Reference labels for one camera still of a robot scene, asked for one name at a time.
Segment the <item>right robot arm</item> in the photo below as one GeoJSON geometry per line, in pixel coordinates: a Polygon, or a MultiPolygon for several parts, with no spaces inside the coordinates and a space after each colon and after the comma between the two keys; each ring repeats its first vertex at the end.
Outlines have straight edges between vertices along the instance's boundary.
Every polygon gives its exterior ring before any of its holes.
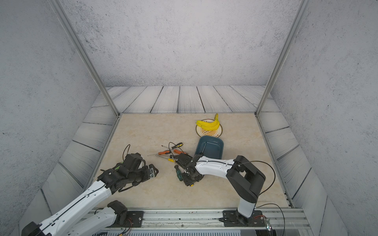
{"type": "Polygon", "coordinates": [[[204,155],[181,153],[173,156],[175,162],[184,169],[182,174],[186,186],[199,182],[205,175],[227,179],[240,196],[234,224],[247,225],[252,220],[256,203],[266,180],[266,176],[244,156],[220,160],[204,155]]]}

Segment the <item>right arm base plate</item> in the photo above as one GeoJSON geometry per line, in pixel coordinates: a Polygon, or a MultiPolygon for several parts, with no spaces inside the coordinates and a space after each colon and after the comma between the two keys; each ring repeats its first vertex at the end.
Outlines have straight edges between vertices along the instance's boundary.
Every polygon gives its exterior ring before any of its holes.
{"type": "Polygon", "coordinates": [[[225,227],[265,227],[266,222],[262,211],[254,210],[251,217],[247,218],[237,210],[224,210],[219,219],[225,227]]]}

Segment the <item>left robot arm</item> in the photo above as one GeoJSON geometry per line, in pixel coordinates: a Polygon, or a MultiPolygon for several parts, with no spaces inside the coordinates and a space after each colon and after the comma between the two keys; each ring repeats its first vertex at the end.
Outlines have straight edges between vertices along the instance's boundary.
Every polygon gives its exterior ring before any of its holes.
{"type": "Polygon", "coordinates": [[[111,202],[98,214],[82,220],[96,205],[116,192],[138,186],[158,174],[158,169],[147,165],[139,153],[126,155],[123,162],[105,170],[87,190],[60,211],[37,224],[29,223],[23,236],[90,236],[99,230],[127,219],[128,209],[119,201],[111,202]]]}

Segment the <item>green black screwdriver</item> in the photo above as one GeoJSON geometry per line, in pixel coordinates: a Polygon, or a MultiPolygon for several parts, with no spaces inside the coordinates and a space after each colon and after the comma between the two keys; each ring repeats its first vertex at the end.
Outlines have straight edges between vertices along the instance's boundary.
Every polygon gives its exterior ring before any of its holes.
{"type": "Polygon", "coordinates": [[[178,165],[175,165],[174,168],[175,168],[176,175],[177,175],[179,181],[182,182],[182,181],[183,181],[183,177],[182,177],[182,172],[181,172],[181,170],[179,169],[179,166],[178,166],[178,165]]]}

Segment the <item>teal storage box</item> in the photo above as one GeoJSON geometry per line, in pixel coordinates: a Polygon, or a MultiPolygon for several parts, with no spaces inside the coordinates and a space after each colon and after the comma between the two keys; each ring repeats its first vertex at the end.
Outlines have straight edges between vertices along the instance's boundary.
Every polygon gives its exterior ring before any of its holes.
{"type": "Polygon", "coordinates": [[[202,136],[198,142],[195,155],[204,155],[212,159],[222,159],[224,142],[220,138],[202,136]]]}

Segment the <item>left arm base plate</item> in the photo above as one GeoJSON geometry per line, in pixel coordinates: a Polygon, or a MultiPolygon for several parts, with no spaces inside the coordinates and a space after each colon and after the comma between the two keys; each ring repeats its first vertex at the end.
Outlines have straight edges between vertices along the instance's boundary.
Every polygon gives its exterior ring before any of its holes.
{"type": "Polygon", "coordinates": [[[115,222],[110,226],[112,228],[140,228],[144,211],[127,211],[118,214],[115,222]]]}

